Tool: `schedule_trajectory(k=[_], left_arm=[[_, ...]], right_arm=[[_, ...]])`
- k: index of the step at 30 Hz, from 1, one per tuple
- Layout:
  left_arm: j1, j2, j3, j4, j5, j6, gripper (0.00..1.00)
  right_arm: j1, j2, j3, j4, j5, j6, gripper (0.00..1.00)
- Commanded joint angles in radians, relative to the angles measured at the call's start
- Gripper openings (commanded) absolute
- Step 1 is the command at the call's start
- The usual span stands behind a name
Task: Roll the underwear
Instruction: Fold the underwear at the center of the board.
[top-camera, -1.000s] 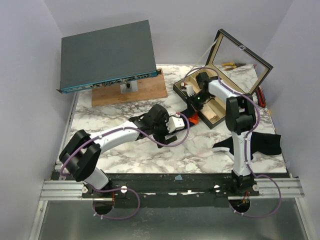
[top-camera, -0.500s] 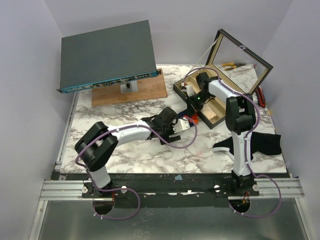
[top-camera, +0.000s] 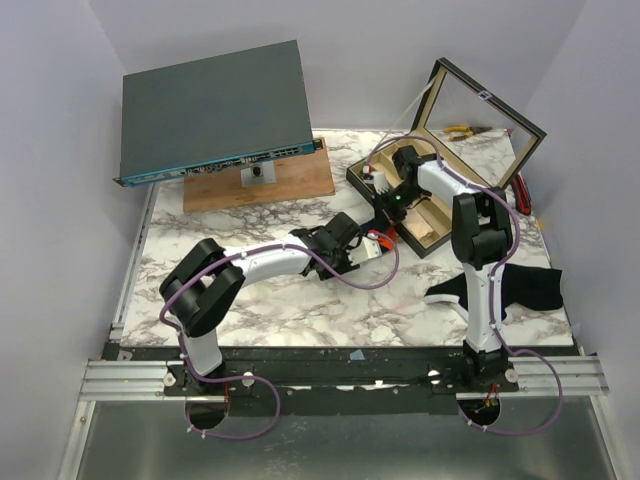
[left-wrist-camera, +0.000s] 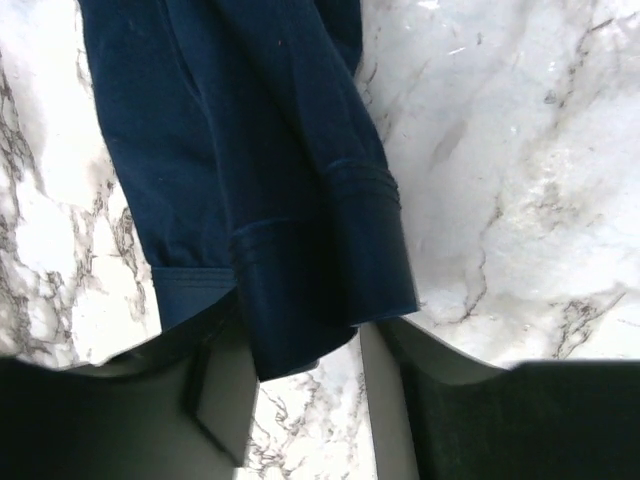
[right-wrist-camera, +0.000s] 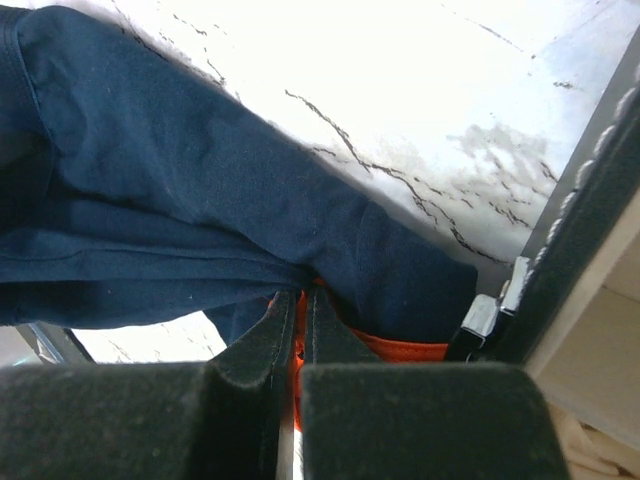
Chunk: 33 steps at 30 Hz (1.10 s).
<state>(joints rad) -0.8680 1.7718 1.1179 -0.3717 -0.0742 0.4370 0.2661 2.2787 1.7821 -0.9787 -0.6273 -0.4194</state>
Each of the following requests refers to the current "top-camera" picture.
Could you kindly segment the navy orange underwear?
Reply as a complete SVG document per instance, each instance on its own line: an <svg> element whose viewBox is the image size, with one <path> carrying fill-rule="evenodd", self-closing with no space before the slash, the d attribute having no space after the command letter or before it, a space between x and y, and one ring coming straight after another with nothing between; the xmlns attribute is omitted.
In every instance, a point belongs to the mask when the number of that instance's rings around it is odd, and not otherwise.
<svg viewBox="0 0 640 480"><path fill-rule="evenodd" d="M393 227L384 231L369 229L367 232L367 236L371 239L375 239L378 242L380 250L383 254L393 251L397 246L397 234L396 230Z"/></svg>

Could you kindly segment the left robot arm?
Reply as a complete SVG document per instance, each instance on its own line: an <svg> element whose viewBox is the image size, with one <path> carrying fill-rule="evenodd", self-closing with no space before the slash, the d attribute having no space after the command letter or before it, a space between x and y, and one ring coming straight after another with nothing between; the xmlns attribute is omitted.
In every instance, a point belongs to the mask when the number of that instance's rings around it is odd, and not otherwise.
<svg viewBox="0 0 640 480"><path fill-rule="evenodd" d="M321 280L355 270L349 252L362 245L362 229L340 213L324 226L299 228L251 247L198 242L164 279L161 322L174 328L190 362L187 382L201 395L214 393L223 364L217 328L241 289L282 275L317 273Z"/></svg>

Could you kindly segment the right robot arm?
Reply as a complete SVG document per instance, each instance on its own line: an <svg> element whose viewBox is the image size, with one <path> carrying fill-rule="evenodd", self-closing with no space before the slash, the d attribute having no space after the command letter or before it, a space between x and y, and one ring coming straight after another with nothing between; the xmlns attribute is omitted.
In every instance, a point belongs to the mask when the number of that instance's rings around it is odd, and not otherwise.
<svg viewBox="0 0 640 480"><path fill-rule="evenodd" d="M467 332L458 371L467 389L483 391L508 369L501 281L519 227L511 220L512 211L501 190L467 179L437 153L420 156L414 147L405 146L394 153L393 161L401 178L396 187L384 172L365 168L375 191L378 220L399 225L407 207L421 196L436 196L451 208L451 246L463 266L467 291Z"/></svg>

